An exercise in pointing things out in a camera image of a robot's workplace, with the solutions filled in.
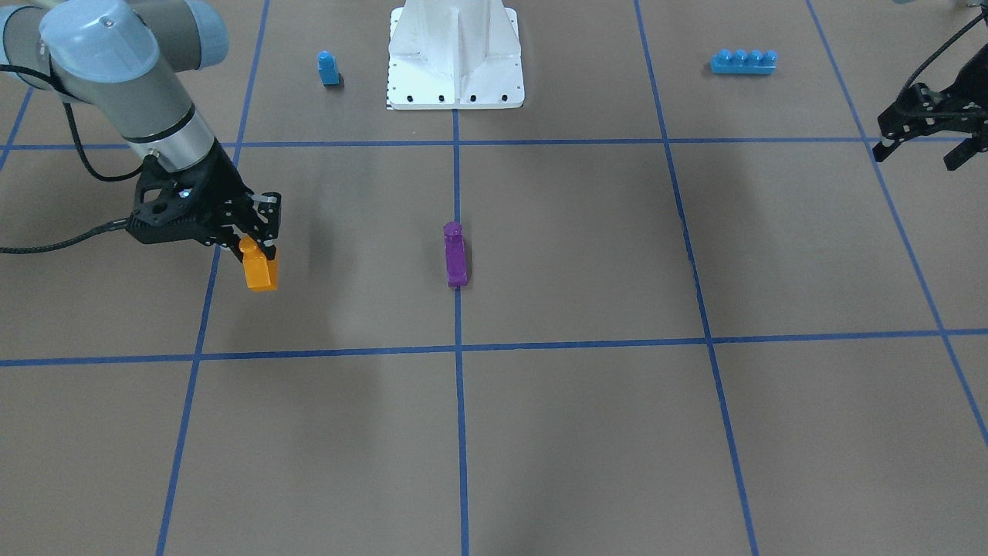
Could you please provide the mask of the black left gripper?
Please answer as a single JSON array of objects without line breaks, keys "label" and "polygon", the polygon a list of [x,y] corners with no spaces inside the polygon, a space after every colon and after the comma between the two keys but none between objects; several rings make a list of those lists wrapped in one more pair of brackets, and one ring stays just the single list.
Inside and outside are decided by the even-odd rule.
[{"label": "black left gripper", "polygon": [[876,162],[886,161],[903,142],[935,133],[934,126],[964,134],[943,156],[946,170],[956,171],[987,151],[987,57],[975,54],[963,64],[953,82],[942,90],[915,83],[900,92],[878,116],[880,141],[872,148]]}]

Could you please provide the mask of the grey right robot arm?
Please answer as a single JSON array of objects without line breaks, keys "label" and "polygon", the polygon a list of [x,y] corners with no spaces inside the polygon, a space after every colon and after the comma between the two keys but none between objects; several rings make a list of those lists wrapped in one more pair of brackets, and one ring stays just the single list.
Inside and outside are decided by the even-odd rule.
[{"label": "grey right robot arm", "polygon": [[[217,66],[225,20],[205,1],[28,1],[2,7],[2,71],[59,96],[84,168],[96,180],[135,179],[130,214],[28,254],[107,232],[138,242],[197,242],[240,263],[276,261],[281,195],[247,187],[179,73]],[[134,171],[96,171],[74,104],[98,109],[140,158]]]}]

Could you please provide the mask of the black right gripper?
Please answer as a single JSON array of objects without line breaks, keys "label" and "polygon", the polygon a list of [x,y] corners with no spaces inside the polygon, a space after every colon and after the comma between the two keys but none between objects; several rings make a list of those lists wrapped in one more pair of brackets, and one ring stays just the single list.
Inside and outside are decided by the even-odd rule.
[{"label": "black right gripper", "polygon": [[215,244],[240,262],[240,240],[250,236],[268,261],[276,259],[282,194],[252,194],[218,141],[198,163],[168,171],[159,156],[144,156],[126,231],[138,242]]}]

